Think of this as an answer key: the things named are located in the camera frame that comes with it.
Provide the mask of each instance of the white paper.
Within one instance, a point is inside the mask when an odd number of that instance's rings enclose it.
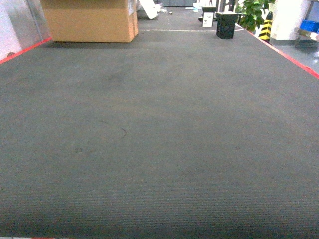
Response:
[[[213,19],[214,19],[213,12],[205,12],[203,16],[203,27],[212,27]]]

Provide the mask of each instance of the metal shelf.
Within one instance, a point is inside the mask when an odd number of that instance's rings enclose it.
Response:
[[[315,32],[306,31],[303,29],[298,30],[299,35],[309,37],[311,40],[319,42],[319,34]]]

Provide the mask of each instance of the white wall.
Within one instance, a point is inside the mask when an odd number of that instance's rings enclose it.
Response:
[[[310,2],[307,0],[276,0],[271,37],[276,40],[296,40]]]
[[[11,20],[5,7],[0,3],[0,60],[7,57],[10,52],[19,52],[20,46]]]

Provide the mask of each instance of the white pillar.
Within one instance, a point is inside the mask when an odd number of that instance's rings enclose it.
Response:
[[[297,29],[309,4],[307,0],[277,0],[272,7],[274,21],[271,37],[275,40],[296,40]]]

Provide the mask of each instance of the yellow and black striped post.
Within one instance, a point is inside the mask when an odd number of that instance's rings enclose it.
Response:
[[[263,28],[261,29],[261,32],[258,36],[259,39],[269,43],[272,24],[273,24],[273,13],[270,11],[266,17],[266,20],[264,21]]]

